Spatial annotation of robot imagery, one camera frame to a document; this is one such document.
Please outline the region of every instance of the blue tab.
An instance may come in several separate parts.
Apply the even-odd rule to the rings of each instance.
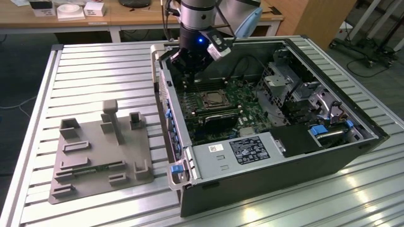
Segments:
[[[165,112],[165,118],[168,118],[169,115],[171,115],[171,109],[168,108],[168,109],[167,109],[167,112]]]
[[[324,127],[324,125],[316,125],[313,126],[311,129],[311,133],[316,136],[319,134],[324,134],[328,132],[327,128]]]
[[[171,167],[171,173],[172,174],[180,174],[184,172],[184,167],[183,165],[175,165]]]
[[[345,123],[347,123],[348,128],[353,128],[353,122],[351,120],[348,120]]]

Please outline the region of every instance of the motherboard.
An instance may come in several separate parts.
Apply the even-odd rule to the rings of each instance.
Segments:
[[[193,145],[261,133],[272,127],[255,85],[245,80],[184,85],[177,96]]]

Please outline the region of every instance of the aluminum workbench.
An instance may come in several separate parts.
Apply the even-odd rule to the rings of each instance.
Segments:
[[[181,218],[151,76],[149,47],[159,42],[65,45],[51,52],[0,226],[403,225],[404,122],[309,39],[291,39],[391,135],[375,151],[333,175]],[[119,100],[117,116],[140,111],[147,117],[155,181],[51,205],[60,119],[100,120],[107,99]]]

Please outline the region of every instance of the black cable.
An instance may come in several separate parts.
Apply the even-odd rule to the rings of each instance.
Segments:
[[[395,35],[396,31],[399,30],[400,26],[403,25],[404,23],[404,12],[403,14],[400,15],[400,20],[395,23],[395,25],[392,26],[392,28],[389,29],[389,32],[387,33],[387,35],[384,36],[384,39],[381,41],[381,44],[380,46],[377,47],[377,50],[379,51],[383,51],[385,45],[388,44],[392,36]]]
[[[5,174],[0,174],[0,177],[7,177],[7,176],[12,176],[13,173],[5,173]]]
[[[327,114],[327,117],[329,119],[329,122],[331,122],[331,113],[332,113],[332,110],[333,110],[333,106],[340,106],[343,103],[340,103],[339,101],[333,101],[331,104],[329,104],[329,108],[328,108],[328,114]]]
[[[163,32],[164,32],[167,40],[169,40],[169,36],[168,36],[168,33],[167,33],[167,23],[165,23],[165,20],[164,20],[164,14],[165,14],[165,9],[164,9],[164,6],[161,5]]]
[[[395,2],[395,0],[392,0],[392,2],[389,3],[387,9],[391,7],[391,5],[392,5],[393,2]],[[381,14],[381,15],[377,17],[377,19],[373,21],[371,27],[368,28],[368,30],[367,30],[367,32],[365,32],[365,36],[368,36],[368,32],[372,30],[372,28],[373,28],[376,22],[380,20],[380,18],[383,17],[383,15],[384,15],[384,14]]]
[[[147,35],[149,34],[149,32],[151,32],[151,30],[147,30],[145,35],[144,35],[144,37],[143,37],[141,39],[136,39],[133,36],[131,36],[131,35],[127,33],[127,31],[124,31],[124,34],[125,34],[129,38],[135,39],[136,42],[139,42],[139,41],[141,41],[141,40],[144,40],[144,39],[147,38]]]
[[[137,41],[141,41],[143,39],[145,39],[147,35],[149,34],[149,32],[151,32],[151,30],[147,30],[144,37],[140,40],[137,40]]]
[[[293,92],[296,91],[297,87],[301,85],[301,83],[303,83],[303,81],[301,81],[301,79],[300,79],[300,80],[296,82],[296,84],[295,84],[292,90],[287,93],[283,105],[285,104],[285,102],[289,101],[289,98],[291,98]]]
[[[349,70],[355,75],[357,75],[359,77],[361,77],[361,78],[371,78],[371,77],[379,75],[380,73],[383,73],[384,71],[387,71],[387,70],[389,69],[389,68],[387,68],[387,69],[381,70],[380,72],[377,72],[377,73],[375,73],[375,74],[372,74],[372,75],[369,75],[369,76],[363,76],[363,75],[357,74],[356,72],[352,71],[352,69],[349,68],[349,65],[351,65],[353,62],[361,61],[361,60],[365,60],[365,59],[367,59],[367,58],[356,59],[356,60],[351,61],[351,62],[347,64],[348,70]]]
[[[345,32],[347,32],[347,35],[348,35],[348,41],[352,44],[352,40],[351,40],[351,36],[349,36],[349,32],[348,32],[348,23],[347,23],[347,21],[345,21]]]
[[[369,75],[369,76],[363,76],[363,75],[357,74],[356,72],[352,71],[352,69],[349,68],[349,65],[351,65],[353,62],[356,62],[356,61],[368,60],[368,56],[367,56],[364,53],[361,53],[360,51],[352,49],[349,46],[347,46],[347,45],[344,45],[344,44],[343,44],[343,46],[344,46],[347,49],[349,49],[349,50],[352,50],[352,51],[360,53],[360,54],[364,56],[363,58],[355,59],[353,61],[351,61],[351,62],[347,64],[347,69],[348,69],[356,76],[363,77],[363,78],[371,78],[371,77],[379,75],[380,73],[383,73],[384,71],[387,71],[387,70],[389,69],[389,68],[387,68],[387,69],[381,70],[380,72],[377,72],[377,73],[375,73],[375,74],[372,74],[372,75]]]
[[[3,40],[0,41],[0,44],[4,43],[4,41],[7,40],[7,34],[4,35]]]
[[[229,23],[228,23],[228,21],[227,21],[225,16],[223,15],[223,12],[221,12],[221,10],[220,10],[220,7],[219,7],[217,3],[215,4],[215,8],[216,8],[216,10],[217,10],[217,13],[219,13],[219,16],[220,16],[223,22],[224,22],[224,23],[227,24],[227,26],[228,26],[229,32],[232,33],[232,36],[233,36],[232,44],[233,44],[235,41],[236,41],[236,39],[237,39],[236,34],[235,34],[235,31],[233,31],[232,26],[229,25]]]
[[[240,64],[240,62],[241,62],[241,60],[243,60],[244,58],[248,58],[248,57],[253,58],[253,59],[260,63],[260,65],[263,66],[264,71],[267,71],[267,67],[265,67],[264,63],[260,61],[260,59],[257,59],[257,58],[256,58],[253,55],[251,55],[251,54],[245,54],[245,55],[243,55],[243,56],[237,59],[236,64],[235,64],[235,66],[233,66],[233,68],[232,68],[232,70],[231,70],[231,73],[229,73],[228,76],[225,77],[225,80],[229,80],[229,79],[231,79],[232,75],[235,74],[236,68],[237,68],[237,66],[239,66],[239,64]]]

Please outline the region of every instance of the white container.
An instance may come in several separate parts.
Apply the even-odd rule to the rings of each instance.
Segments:
[[[101,2],[88,2],[84,7],[87,16],[103,17],[105,14],[105,5]]]
[[[55,4],[51,1],[31,1],[29,4],[36,17],[56,16]]]
[[[352,26],[347,22],[343,22],[339,32],[336,33],[335,38],[344,40],[348,37],[349,32],[352,31]]]
[[[84,20],[84,12],[83,8],[73,4],[64,4],[57,7],[57,20],[68,21],[68,20]]]

